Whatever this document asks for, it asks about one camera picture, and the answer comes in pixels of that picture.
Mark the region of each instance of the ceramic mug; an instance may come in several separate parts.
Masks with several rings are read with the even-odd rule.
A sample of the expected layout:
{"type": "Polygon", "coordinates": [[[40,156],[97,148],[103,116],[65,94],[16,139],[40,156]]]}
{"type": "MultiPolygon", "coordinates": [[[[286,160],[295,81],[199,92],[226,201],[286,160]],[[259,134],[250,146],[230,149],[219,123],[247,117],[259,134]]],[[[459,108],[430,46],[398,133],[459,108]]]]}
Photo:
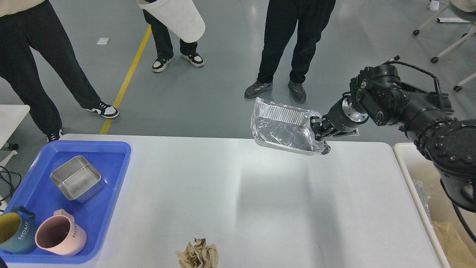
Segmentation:
{"type": "Polygon", "coordinates": [[[35,235],[36,245],[58,255],[72,256],[86,244],[86,232],[74,222],[64,209],[57,210],[46,219],[35,235]]]}
{"type": "Polygon", "coordinates": [[[27,253],[36,248],[35,214],[23,206],[16,206],[0,215],[0,248],[12,253],[27,253]],[[28,215],[20,216],[19,211],[28,215]]]}

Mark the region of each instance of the person's leg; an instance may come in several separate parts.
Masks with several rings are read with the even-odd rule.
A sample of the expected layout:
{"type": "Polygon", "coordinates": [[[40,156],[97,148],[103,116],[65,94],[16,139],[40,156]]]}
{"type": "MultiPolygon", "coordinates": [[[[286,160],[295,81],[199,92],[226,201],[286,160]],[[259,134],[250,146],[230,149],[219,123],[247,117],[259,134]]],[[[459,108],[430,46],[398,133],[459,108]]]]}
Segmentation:
{"type": "Polygon", "coordinates": [[[197,42],[185,43],[180,39],[180,53],[182,53],[182,58],[186,59],[195,67],[202,67],[205,65],[202,57],[197,53],[197,42]]]}
{"type": "Polygon", "coordinates": [[[25,36],[53,67],[82,108],[98,107],[101,99],[81,69],[73,47],[49,1],[23,14],[25,36]]]}
{"type": "Polygon", "coordinates": [[[269,0],[266,14],[265,38],[258,81],[273,82],[273,76],[298,20],[298,9],[294,1],[269,0]]]}
{"type": "Polygon", "coordinates": [[[161,60],[169,60],[173,58],[173,46],[170,41],[170,34],[167,27],[152,16],[149,12],[142,10],[144,12],[144,18],[146,22],[150,24],[152,29],[152,36],[155,41],[155,48],[157,50],[157,58],[161,60]]]}
{"type": "Polygon", "coordinates": [[[197,42],[193,43],[185,43],[182,39],[180,39],[180,53],[184,55],[194,55],[197,53],[197,42]]]}
{"type": "Polygon", "coordinates": [[[329,22],[335,0],[299,0],[297,23],[297,43],[291,62],[291,81],[303,83],[309,71],[309,65],[316,52],[316,43],[321,39],[321,32],[329,22]]]}
{"type": "Polygon", "coordinates": [[[0,18],[0,76],[30,106],[30,115],[44,134],[61,129],[58,110],[41,86],[35,59],[23,32],[22,16],[0,18]]]}

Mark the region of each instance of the pink mug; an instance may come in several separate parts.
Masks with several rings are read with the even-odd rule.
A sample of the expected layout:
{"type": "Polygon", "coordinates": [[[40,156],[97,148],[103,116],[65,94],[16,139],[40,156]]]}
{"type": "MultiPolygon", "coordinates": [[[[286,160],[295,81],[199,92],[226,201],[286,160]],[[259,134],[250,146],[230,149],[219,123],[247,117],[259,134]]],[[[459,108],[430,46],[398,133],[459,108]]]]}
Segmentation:
{"type": "Polygon", "coordinates": [[[35,234],[35,243],[39,248],[65,256],[80,252],[86,239],[86,232],[64,209],[55,211],[38,227],[35,234]]]}

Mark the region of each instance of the crumpled brown paper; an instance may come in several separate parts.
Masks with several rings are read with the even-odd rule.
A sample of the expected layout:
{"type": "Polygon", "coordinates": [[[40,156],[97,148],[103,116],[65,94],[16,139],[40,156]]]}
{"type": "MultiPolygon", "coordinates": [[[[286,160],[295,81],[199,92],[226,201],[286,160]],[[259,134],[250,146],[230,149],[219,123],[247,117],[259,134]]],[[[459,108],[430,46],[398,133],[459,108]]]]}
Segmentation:
{"type": "Polygon", "coordinates": [[[451,268],[474,268],[476,259],[461,240],[451,222],[438,223],[433,221],[436,237],[446,255],[451,268]]]}
{"type": "Polygon", "coordinates": [[[189,242],[184,252],[176,251],[178,263],[182,268],[217,268],[217,246],[207,246],[205,238],[194,239],[195,246],[189,242]]]}

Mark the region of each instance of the sneaker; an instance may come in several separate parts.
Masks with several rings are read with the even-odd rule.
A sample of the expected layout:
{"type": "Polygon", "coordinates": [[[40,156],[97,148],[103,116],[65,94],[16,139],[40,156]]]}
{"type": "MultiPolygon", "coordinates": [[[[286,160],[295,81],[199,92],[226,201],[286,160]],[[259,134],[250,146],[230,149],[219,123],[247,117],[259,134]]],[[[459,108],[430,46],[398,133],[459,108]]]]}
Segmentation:
{"type": "Polygon", "coordinates": [[[256,79],[256,82],[245,90],[245,98],[247,99],[256,98],[264,91],[268,91],[272,89],[273,89],[273,82],[261,83],[260,81],[258,81],[258,79],[256,79]]]}
{"type": "Polygon", "coordinates": [[[200,57],[200,55],[198,53],[195,53],[195,54],[190,55],[190,56],[182,54],[182,58],[189,61],[190,64],[192,64],[195,67],[202,67],[203,65],[205,65],[205,63],[203,62],[202,57],[200,57]]]}
{"type": "Polygon", "coordinates": [[[165,70],[167,65],[173,61],[174,58],[168,59],[168,60],[163,60],[163,59],[156,59],[154,64],[152,65],[152,71],[153,72],[161,72],[165,70]]]}
{"type": "Polygon", "coordinates": [[[86,109],[86,110],[88,112],[97,113],[101,115],[102,117],[109,118],[109,119],[116,118],[119,116],[119,111],[116,108],[104,102],[100,102],[99,106],[96,108],[86,109]]]}
{"type": "Polygon", "coordinates": [[[297,103],[303,103],[306,101],[306,92],[304,91],[304,87],[301,83],[294,83],[293,81],[289,80],[288,88],[291,91],[291,95],[293,95],[293,99],[297,103]]]}
{"type": "Polygon", "coordinates": [[[47,137],[46,142],[50,143],[50,142],[53,142],[53,141],[57,141],[61,138],[61,136],[63,136],[63,129],[59,129],[56,132],[53,132],[51,134],[46,135],[46,137],[47,137]]]}

